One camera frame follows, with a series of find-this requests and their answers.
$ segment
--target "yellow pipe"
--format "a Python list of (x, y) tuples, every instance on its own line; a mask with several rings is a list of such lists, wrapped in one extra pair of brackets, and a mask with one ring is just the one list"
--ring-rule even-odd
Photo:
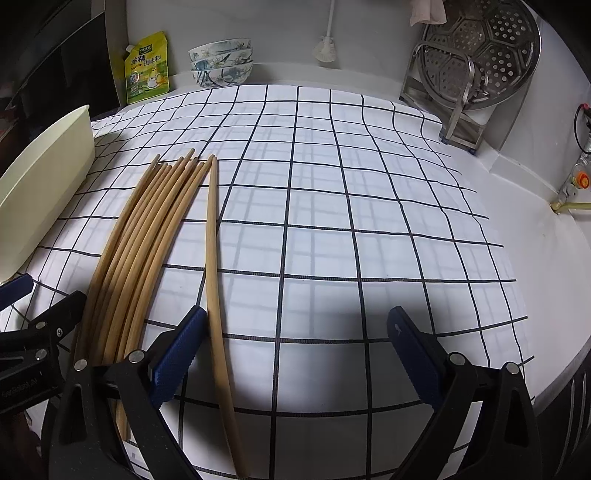
[(560, 213), (565, 210), (591, 210), (591, 203), (588, 202), (566, 202), (560, 205), (558, 202), (550, 203), (554, 213)]

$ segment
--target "bowl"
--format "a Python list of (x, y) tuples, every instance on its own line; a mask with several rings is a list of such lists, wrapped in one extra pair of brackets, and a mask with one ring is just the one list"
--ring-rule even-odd
[(252, 48), (244, 50), (231, 51), (211, 57), (206, 57), (198, 61), (191, 62), (191, 70), (212, 70), (222, 67), (232, 67), (234, 65), (244, 65), (252, 61)]
[(95, 159), (88, 105), (33, 140), (0, 178), (0, 281), (33, 253)]
[(252, 62), (221, 69), (192, 71), (197, 85), (203, 88), (233, 87), (244, 83), (251, 74)]
[(215, 41), (193, 48), (189, 50), (189, 57), (191, 57), (191, 61), (199, 61), (207, 57), (230, 53), (236, 50), (244, 50), (245, 48), (251, 48), (250, 38), (233, 38), (231, 40)]

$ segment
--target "blue textured rubber pad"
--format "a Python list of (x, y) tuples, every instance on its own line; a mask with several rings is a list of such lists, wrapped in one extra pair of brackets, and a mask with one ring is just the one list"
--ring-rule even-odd
[(28, 273), (0, 286), (0, 311), (33, 291), (33, 279)]
[(421, 334), (402, 307), (388, 314), (388, 338), (392, 342), (418, 397), (437, 411), (443, 404), (441, 371), (418, 338)]
[(172, 399), (195, 358), (201, 342), (207, 335), (205, 310), (194, 306), (187, 316), (190, 317), (189, 321), (177, 333), (162, 360), (152, 371), (150, 401), (155, 408), (160, 408), (162, 403)]

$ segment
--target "round perforated metal plate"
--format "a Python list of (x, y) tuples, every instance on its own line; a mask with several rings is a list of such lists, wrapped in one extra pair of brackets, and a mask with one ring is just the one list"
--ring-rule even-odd
[[(459, 50), (476, 72), (465, 110), (485, 108), (513, 95), (534, 73), (540, 31), (521, 0), (447, 0), (447, 23), (427, 25), (423, 40)], [(453, 108), (466, 85), (467, 65), (450, 53), (426, 47), (418, 67), (429, 93)]]

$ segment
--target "cartoon chicken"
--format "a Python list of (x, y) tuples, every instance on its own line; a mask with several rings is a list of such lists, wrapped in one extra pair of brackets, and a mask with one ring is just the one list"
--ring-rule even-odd
[(148, 88), (152, 89), (152, 88), (156, 88), (157, 86), (159, 86), (162, 83), (164, 83), (164, 77), (162, 77), (162, 74), (158, 71), (158, 69), (156, 68), (156, 65), (154, 65), (154, 67), (152, 68), (152, 71), (150, 72), (150, 76), (148, 78), (146, 86)]

